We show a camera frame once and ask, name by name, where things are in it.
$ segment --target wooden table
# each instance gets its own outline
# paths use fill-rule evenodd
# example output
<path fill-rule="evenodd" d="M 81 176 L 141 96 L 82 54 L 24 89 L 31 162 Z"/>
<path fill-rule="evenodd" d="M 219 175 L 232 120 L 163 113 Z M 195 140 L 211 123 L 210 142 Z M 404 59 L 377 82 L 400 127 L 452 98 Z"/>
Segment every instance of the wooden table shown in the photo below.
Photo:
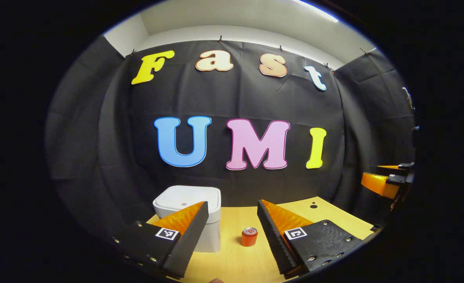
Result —
<path fill-rule="evenodd" d="M 318 206 L 317 208 L 311 208 L 313 202 Z M 320 197 L 278 205 L 313 222 L 330 220 L 361 240 L 372 233 L 370 230 L 372 224 L 342 211 Z M 150 224 L 157 220 L 157 215 L 154 215 L 146 223 Z M 255 227 L 258 230 L 257 242 L 252 247 L 241 245 L 241 232 L 246 227 Z M 276 261 L 258 220 L 256 206 L 221 208 L 220 232 L 221 251 L 218 253 L 194 252 L 188 263 L 185 277 L 178 281 L 208 283 L 214 278 L 220 278 L 225 283 L 287 281 L 279 274 Z"/>

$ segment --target blue letter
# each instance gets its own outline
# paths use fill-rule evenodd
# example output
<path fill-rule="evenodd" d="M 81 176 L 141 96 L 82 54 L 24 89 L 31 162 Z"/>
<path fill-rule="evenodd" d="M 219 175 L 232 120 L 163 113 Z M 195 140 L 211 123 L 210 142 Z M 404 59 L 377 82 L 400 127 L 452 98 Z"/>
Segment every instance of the blue letter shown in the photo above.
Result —
<path fill-rule="evenodd" d="M 158 152 L 162 160 L 176 167 L 192 167 L 201 163 L 206 157 L 206 128 L 211 124 L 211 118 L 193 116 L 187 123 L 194 133 L 194 150 L 191 154 L 180 154 L 176 150 L 176 127 L 180 119 L 174 117 L 158 118 L 153 122 L 158 133 Z"/>
<path fill-rule="evenodd" d="M 325 84 L 320 81 L 321 74 L 316 71 L 313 66 L 305 66 L 304 69 L 309 71 L 309 75 L 311 75 L 311 79 L 313 79 L 314 84 L 322 91 L 326 90 Z"/>

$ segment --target red can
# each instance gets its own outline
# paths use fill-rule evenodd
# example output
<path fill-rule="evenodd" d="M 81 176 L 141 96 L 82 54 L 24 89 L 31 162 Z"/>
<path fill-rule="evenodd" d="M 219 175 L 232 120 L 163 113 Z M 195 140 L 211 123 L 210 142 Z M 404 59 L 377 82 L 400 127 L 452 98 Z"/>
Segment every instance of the red can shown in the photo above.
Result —
<path fill-rule="evenodd" d="M 241 245 L 250 247 L 257 242 L 258 232 L 253 227 L 247 227 L 243 230 L 243 236 L 241 237 Z"/>

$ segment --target black curtain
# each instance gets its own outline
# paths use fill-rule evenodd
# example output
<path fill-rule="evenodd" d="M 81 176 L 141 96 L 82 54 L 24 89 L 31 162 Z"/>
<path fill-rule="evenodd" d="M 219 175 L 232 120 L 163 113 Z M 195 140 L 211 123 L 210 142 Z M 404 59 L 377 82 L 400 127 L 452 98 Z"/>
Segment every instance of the black curtain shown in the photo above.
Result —
<path fill-rule="evenodd" d="M 342 97 L 346 146 L 342 180 L 332 204 L 367 222 L 383 224 L 391 201 L 361 186 L 377 165 L 414 161 L 414 113 L 408 86 L 377 49 L 335 71 Z"/>
<path fill-rule="evenodd" d="M 131 85 L 141 58 L 174 50 L 147 83 Z M 234 68 L 200 72 L 195 63 L 207 50 L 225 50 Z M 288 74 L 268 77 L 260 56 L 281 55 Z M 322 74 L 316 88 L 304 66 Z M 380 219 L 381 200 L 360 185 L 376 165 L 413 161 L 413 113 L 400 75 L 377 50 L 335 74 L 322 64 L 276 48 L 234 41 L 191 41 L 135 52 L 123 59 L 104 37 L 74 63 L 59 86 L 47 121 L 47 159 L 56 189 L 90 233 L 109 237 L 135 220 L 153 215 L 151 201 L 171 185 L 214 186 L 222 206 L 254 206 L 319 196 L 366 221 Z M 158 155 L 157 118 L 181 120 L 177 147 L 193 149 L 187 118 L 212 118 L 205 160 L 194 167 L 164 163 Z M 230 171 L 232 133 L 226 122 L 251 120 L 261 137 L 272 120 L 286 120 L 288 166 Z M 323 166 L 306 169 L 309 130 L 327 131 Z"/>

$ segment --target letter m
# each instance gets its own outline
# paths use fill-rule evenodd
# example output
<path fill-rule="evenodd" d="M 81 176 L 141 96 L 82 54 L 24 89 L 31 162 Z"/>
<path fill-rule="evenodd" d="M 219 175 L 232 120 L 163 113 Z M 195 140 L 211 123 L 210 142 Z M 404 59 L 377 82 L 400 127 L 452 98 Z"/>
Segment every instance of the letter m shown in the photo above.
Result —
<path fill-rule="evenodd" d="M 230 170 L 246 169 L 248 164 L 243 160 L 243 152 L 250 160 L 253 168 L 257 168 L 268 151 L 267 160 L 263 163 L 266 169 L 282 169 L 288 165 L 284 159 L 286 133 L 290 123 L 286 121 L 272 121 L 262 139 L 258 138 L 250 120 L 232 119 L 227 122 L 232 130 L 232 157 L 225 165 Z"/>

